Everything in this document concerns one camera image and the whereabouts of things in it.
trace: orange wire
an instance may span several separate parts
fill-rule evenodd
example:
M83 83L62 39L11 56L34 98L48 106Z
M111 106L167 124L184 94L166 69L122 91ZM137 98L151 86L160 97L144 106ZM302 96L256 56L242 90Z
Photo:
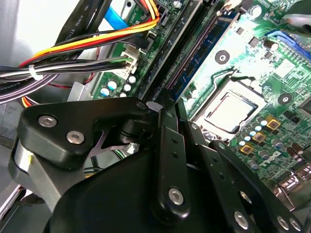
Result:
M156 7L156 4L155 4L154 0L149 0L149 2L151 3L152 8L153 8L154 11L155 11L155 15L156 15L157 17L159 17L160 14L159 14L159 11L157 10L157 7Z
M28 105L28 107L30 107L32 104L26 99L26 97L23 97L24 102L26 105Z

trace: red wire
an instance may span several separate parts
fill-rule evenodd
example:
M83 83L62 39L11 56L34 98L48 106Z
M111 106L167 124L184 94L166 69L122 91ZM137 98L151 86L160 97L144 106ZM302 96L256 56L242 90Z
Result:
M146 7L146 9L148 9L148 5L146 4L145 0L140 0L140 2L144 5L144 7Z

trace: silver metal surface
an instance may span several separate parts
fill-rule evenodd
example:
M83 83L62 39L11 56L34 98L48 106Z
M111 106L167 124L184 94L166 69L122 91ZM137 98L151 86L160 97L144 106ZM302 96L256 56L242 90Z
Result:
M148 108L156 111L157 113L163 108L161 104L153 101L147 102L146 105L148 106Z
M241 212L239 211L234 212L234 218L240 227L242 227L244 230L248 229L247 219Z
M180 0L175 0L173 1L173 7L176 9L181 9L181 7L183 6L183 4L181 3Z
M136 105L137 105L137 107L140 108L140 109L146 109L146 108L147 108L146 105L143 104L142 102L137 102Z
M57 124L57 120L52 116L41 116L38 120L43 127L52 128Z
M290 218L290 223L291 223L291 225L292 225L297 231L301 231L301 227L300 227L300 225L296 222L295 219Z
M197 125L194 124L194 123L191 123L191 127L193 127L195 130L198 130L198 129L199 129L199 126L197 126Z
M70 131L66 135L67 140L76 145L80 145L84 142L85 138L84 135L79 131Z
M287 231L289 230L287 222L281 216L277 216L277 221L281 225L281 227L283 227Z
M83 169L68 171L57 169L39 156L31 156L28 174L51 212L58 200L73 185L85 179Z
M14 155L14 161L16 165L22 169L23 171L28 171L29 165L30 165L30 158L34 154L28 150L26 150L21 142L19 141L17 143L15 155Z
M225 100L229 100L229 103L236 99L239 101L236 96L245 97L246 100L249 100L248 103L243 102L245 106L245 111L252 107L251 114L247 119L242 119L240 115L232 117L228 115L227 118L224 118L223 121L216 121L215 116L217 115L216 109L219 109L222 104L226 105L228 103ZM219 137L232 139L234 138L239 131L241 131L245 125L250 123L250 121L264 108L266 102L261 94L254 91L252 88L249 88L242 82L233 82L229 77L224 80L224 83L221 86L217 87L217 90L214 92L213 96L208 98L202 108L197 112L197 114L192 118L192 120L199 126L202 126L203 129L216 134ZM229 132L228 130L223 130L229 121L232 121L232 125L239 127L239 130L233 130Z
M184 203L184 196L177 188L171 188L169 190L169 197L175 205Z
M224 146L222 143L220 143L220 142L218 143L218 146L219 146L221 149L223 149L223 150L225 149L225 146Z

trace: black wire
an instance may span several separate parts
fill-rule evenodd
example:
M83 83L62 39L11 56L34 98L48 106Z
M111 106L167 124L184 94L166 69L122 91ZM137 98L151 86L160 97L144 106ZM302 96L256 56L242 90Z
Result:
M89 37L93 37L95 35L108 34L108 33L113 33L113 32L116 32L116 31L117 30L109 30L109 31L101 31L101 32L96 32L96 33L89 33L89 34L79 35L79 36L76 36L76 37L71 38L69 40L66 40L66 41L63 41L63 42L59 42L59 43L55 44L55 46L65 45L65 44L68 44L68 43L71 43L71 42L75 42L75 41L78 41L78 40L82 40L82 39L86 39L86 38L89 38Z
M126 42L124 40L133 38L137 34L138 33L134 33L134 34L127 35L127 36L124 36L124 37L121 37L121 38L116 38L116 39L113 39L113 40L102 42L102 43L97 44L97 45L87 46L87 47L78 48L78 49L70 49L68 51L60 51L60 52L56 52L56 53L52 53L52 54L46 54L44 56L37 57L36 59L34 59L30 63L28 63L26 66L31 65L31 64L35 64L37 62L44 62L45 59L52 58L52 57L59 56L59 55L66 55L66 54L71 53L71 52L93 49L93 48L97 48L97 47L101 47L101 46L105 46L105 45L114 44L114 43L117 43L117 42L123 42L124 43L124 42Z
M98 170L98 171L102 171L103 168L100 168L100 167L86 167L86 168L84 168L84 170Z
M99 5L93 19L91 20L89 26L87 27L87 31L89 33L94 33L97 31L99 25L102 23L112 0L102 0L102 3Z

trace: black cable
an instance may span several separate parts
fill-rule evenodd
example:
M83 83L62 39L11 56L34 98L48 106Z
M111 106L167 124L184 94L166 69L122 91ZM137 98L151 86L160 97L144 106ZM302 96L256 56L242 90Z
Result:
M44 60L46 60L48 58L52 58L52 57L59 56L59 55L66 55L66 54L71 53L71 52L93 49L93 48L97 48L97 47L100 47L100 46L110 45L110 44L114 44L114 43L118 43L118 42L124 43L124 42L126 42L124 40L127 40L127 39L130 39L132 37L135 37L136 35L137 35L137 33L134 33L134 34L127 35L127 36L124 36L124 37L121 37L121 38L116 38L116 39L113 39L113 40L102 42L102 43L97 44L97 45L87 46L87 47L78 48L78 49L70 49L68 51L60 51L60 52L56 52L56 53L52 53L52 54L46 54L44 56L37 57L36 59L32 60L30 63L27 64L27 66L31 65L31 64L35 64L37 62L44 62Z
M84 170L97 170L97 171L102 171L103 168L100 168L100 167L86 167L86 168L84 168Z
M102 3L99 5L92 21L90 22L89 26L87 27L87 32L94 33L97 31L99 25L102 23L112 0L102 0Z

